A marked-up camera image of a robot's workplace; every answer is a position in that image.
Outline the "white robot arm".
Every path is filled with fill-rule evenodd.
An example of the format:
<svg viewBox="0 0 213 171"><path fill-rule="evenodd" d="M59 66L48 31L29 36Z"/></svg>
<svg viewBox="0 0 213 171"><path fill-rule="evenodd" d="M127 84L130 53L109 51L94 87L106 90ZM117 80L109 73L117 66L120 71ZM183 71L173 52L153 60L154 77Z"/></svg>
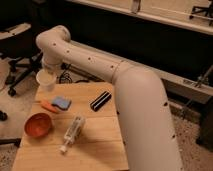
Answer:
<svg viewBox="0 0 213 171"><path fill-rule="evenodd" d="M36 45L45 69L54 71L67 62L114 85L130 171L184 171L167 94L154 71L73 44L62 25L37 35Z"/></svg>

